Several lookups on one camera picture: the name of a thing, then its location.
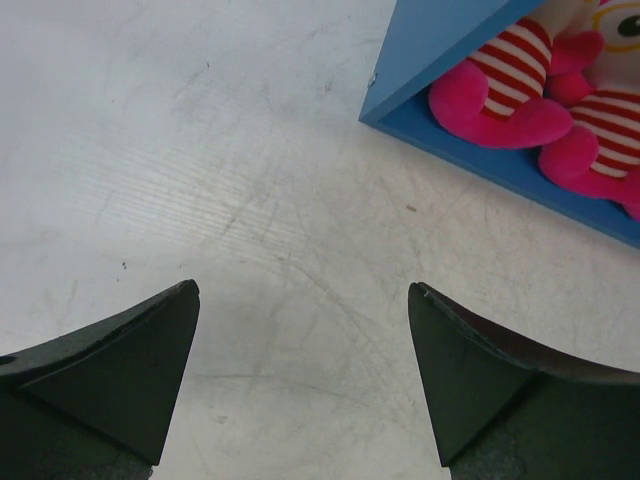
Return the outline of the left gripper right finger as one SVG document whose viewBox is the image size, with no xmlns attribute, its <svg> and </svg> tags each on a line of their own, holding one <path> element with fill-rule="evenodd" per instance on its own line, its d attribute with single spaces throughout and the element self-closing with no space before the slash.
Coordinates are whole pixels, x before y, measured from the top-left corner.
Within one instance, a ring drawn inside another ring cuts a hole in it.
<svg viewBox="0 0 640 480">
<path fill-rule="evenodd" d="M 635 479 L 639 376 L 547 347 L 411 285 L 441 465 L 455 479 Z"/>
</svg>

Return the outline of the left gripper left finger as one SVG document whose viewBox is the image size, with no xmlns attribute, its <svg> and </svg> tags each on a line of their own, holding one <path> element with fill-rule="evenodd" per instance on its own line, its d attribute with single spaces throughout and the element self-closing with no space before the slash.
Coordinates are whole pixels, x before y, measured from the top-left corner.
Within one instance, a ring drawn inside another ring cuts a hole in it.
<svg viewBox="0 0 640 480">
<path fill-rule="evenodd" d="M 148 479 L 200 310 L 182 281 L 109 318 L 1 358 L 4 479 Z"/>
</svg>

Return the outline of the white plush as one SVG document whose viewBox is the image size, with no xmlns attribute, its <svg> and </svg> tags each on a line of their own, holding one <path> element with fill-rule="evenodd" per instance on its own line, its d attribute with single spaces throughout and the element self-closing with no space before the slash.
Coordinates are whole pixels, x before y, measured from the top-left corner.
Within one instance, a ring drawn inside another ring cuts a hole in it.
<svg viewBox="0 0 640 480">
<path fill-rule="evenodd" d="M 546 91 L 573 125 L 541 149 L 541 172 L 638 220 L 639 3 L 603 1 L 580 34 L 558 41 Z"/>
<path fill-rule="evenodd" d="M 568 33 L 530 14 L 434 81 L 431 113 L 450 134 L 481 147 L 546 145 L 572 126 L 567 109 L 544 96 L 547 80 L 585 68 L 603 45 L 595 30 Z"/>
</svg>

